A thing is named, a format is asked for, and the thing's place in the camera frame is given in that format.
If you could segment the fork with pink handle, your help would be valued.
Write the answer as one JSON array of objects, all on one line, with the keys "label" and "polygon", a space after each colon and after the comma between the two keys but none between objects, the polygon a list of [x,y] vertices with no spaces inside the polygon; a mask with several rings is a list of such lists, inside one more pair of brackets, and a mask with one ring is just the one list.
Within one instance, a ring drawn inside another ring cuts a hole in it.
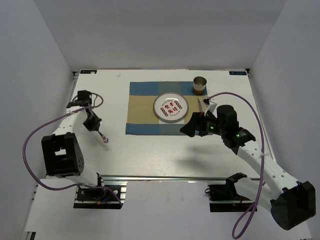
[{"label": "fork with pink handle", "polygon": [[98,132],[98,134],[100,135],[100,137],[101,137],[101,139],[103,140],[103,142],[104,142],[105,144],[107,144],[107,143],[109,142],[109,139],[108,139],[103,133],[101,133],[99,130],[98,130],[97,132]]}]

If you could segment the knife with teal handle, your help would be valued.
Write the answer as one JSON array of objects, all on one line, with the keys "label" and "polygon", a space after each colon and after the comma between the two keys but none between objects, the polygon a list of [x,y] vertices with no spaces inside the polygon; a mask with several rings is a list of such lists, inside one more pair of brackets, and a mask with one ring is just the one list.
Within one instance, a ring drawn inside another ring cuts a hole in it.
[{"label": "knife with teal handle", "polygon": [[202,103],[199,99],[197,99],[199,112],[203,112]]}]

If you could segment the white plate with red print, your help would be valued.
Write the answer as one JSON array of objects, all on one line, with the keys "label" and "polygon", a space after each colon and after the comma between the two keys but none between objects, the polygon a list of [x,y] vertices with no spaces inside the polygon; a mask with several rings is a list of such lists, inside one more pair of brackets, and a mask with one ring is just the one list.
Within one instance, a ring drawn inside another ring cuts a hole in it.
[{"label": "white plate with red print", "polygon": [[153,112],[164,123],[178,123],[186,117],[188,111],[188,101],[178,93],[163,93],[153,102]]}]

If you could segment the blue tan white cloth napkin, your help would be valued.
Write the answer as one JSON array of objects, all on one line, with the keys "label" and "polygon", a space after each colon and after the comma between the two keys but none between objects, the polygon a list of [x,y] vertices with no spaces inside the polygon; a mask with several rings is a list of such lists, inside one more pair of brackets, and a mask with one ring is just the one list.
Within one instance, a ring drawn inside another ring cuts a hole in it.
[{"label": "blue tan white cloth napkin", "polygon": [[[179,121],[163,121],[155,113],[156,98],[166,93],[179,94],[188,103],[188,112]],[[131,82],[125,133],[142,136],[181,136],[180,128],[190,120],[192,113],[200,111],[199,102],[207,96],[206,88],[202,94],[196,95],[193,92],[192,81]]]}]

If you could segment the brown metal cup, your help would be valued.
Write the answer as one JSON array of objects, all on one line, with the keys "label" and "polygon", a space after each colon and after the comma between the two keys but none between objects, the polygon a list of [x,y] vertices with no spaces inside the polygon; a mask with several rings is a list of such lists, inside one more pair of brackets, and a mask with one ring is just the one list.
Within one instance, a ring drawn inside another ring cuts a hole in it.
[{"label": "brown metal cup", "polygon": [[202,76],[193,79],[192,92],[196,95],[202,95],[205,92],[207,80]]}]

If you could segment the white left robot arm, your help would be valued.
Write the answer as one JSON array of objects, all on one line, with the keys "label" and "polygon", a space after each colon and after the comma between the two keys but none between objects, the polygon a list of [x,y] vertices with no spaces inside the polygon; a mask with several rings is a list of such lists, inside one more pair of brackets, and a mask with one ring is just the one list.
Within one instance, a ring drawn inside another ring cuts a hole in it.
[{"label": "white left robot arm", "polygon": [[51,177],[66,178],[77,184],[88,185],[88,193],[99,200],[106,187],[99,182],[99,174],[85,166],[85,158],[78,143],[80,130],[98,132],[102,119],[92,110],[93,93],[77,92],[76,99],[68,103],[58,128],[41,140],[46,173]]}]

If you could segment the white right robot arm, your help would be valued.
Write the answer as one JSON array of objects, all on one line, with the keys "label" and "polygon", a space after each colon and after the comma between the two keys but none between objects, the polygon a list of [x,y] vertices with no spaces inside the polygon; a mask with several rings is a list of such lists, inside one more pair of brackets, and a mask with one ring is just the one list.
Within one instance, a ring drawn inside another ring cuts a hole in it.
[{"label": "white right robot arm", "polygon": [[269,211],[284,230],[305,222],[316,215],[316,190],[309,182],[300,182],[288,174],[271,157],[262,152],[256,138],[240,127],[237,113],[231,105],[221,105],[217,115],[206,110],[194,112],[180,132],[194,137],[209,134],[221,137],[224,145],[259,174],[256,183],[244,173],[235,173],[225,180],[223,188],[209,187],[210,198],[233,199],[244,197]]}]

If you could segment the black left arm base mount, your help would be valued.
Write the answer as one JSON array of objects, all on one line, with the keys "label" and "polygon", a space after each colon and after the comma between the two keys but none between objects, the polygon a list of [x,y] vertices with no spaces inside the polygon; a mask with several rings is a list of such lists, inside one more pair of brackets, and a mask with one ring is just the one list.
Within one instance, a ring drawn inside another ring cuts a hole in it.
[{"label": "black left arm base mount", "polygon": [[119,198],[122,204],[124,204],[127,182],[121,181],[107,181],[105,186],[110,188],[104,189],[92,189],[78,187],[74,198],[74,209],[100,209],[100,210],[120,210],[122,205],[119,203],[115,195]]}]

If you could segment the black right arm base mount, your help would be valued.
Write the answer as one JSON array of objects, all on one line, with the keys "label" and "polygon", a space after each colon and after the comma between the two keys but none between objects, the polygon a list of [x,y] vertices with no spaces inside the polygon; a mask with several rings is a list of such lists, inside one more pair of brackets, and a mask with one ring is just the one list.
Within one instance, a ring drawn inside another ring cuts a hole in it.
[{"label": "black right arm base mount", "polygon": [[208,196],[211,213],[244,213],[253,204],[247,197],[227,193],[224,184],[210,184],[204,193]]}]

